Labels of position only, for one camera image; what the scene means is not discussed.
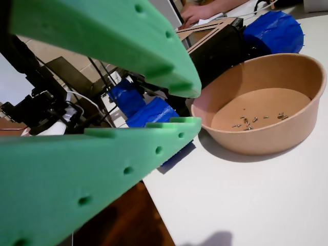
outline brown paper bowl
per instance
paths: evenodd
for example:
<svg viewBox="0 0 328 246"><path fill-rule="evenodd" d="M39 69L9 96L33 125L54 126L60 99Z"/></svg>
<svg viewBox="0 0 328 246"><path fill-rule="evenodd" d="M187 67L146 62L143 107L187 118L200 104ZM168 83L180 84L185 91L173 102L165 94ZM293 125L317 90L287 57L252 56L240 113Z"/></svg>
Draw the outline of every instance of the brown paper bowl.
<svg viewBox="0 0 328 246"><path fill-rule="evenodd" d="M315 59L300 54L268 55L234 66L216 78L194 100L191 111L223 147L244 155L273 154L309 136L325 85L325 70ZM278 119L281 112L288 118ZM244 131L242 116L254 130Z"/></svg>

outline green foam pad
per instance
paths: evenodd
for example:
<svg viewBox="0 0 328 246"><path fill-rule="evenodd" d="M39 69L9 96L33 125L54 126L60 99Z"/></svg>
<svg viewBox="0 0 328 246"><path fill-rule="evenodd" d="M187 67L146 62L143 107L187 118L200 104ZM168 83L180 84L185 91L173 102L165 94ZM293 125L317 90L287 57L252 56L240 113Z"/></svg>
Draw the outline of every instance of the green foam pad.
<svg viewBox="0 0 328 246"><path fill-rule="evenodd" d="M195 117L0 138L0 245L54 246L188 144Z"/></svg>
<svg viewBox="0 0 328 246"><path fill-rule="evenodd" d="M143 74L172 95L200 95L187 51L147 0L12 0L10 32Z"/></svg>

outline table surface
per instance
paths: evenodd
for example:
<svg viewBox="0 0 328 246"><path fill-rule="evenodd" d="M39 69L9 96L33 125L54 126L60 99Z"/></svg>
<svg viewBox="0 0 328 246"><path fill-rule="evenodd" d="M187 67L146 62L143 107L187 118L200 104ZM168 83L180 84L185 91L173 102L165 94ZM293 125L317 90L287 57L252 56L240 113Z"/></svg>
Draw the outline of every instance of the table surface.
<svg viewBox="0 0 328 246"><path fill-rule="evenodd" d="M304 14L302 6L286 12L305 33L301 54L328 70L328 15ZM238 155L202 130L186 157L145 177L176 245L328 245L327 106L326 90L312 134L283 153Z"/></svg>

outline small metal part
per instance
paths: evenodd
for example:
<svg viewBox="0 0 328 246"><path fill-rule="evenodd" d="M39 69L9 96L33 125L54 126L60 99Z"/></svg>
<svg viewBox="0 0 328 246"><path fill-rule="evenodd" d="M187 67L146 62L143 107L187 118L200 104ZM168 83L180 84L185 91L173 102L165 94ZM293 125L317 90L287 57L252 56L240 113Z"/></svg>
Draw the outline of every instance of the small metal part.
<svg viewBox="0 0 328 246"><path fill-rule="evenodd" d="M254 128L253 127L248 127L246 129L244 129L244 131L249 131L249 130L254 130Z"/></svg>

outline person's hand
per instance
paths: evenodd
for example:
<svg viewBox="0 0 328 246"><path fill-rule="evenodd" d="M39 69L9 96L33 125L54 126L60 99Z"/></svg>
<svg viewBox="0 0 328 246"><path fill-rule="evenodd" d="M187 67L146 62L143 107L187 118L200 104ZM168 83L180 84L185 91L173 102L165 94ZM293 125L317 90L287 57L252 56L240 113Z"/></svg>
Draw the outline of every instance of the person's hand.
<svg viewBox="0 0 328 246"><path fill-rule="evenodd" d="M208 19L215 15L211 4L203 6L189 6L182 14L184 24L179 27L179 30L188 28L190 25L199 21L199 19Z"/></svg>

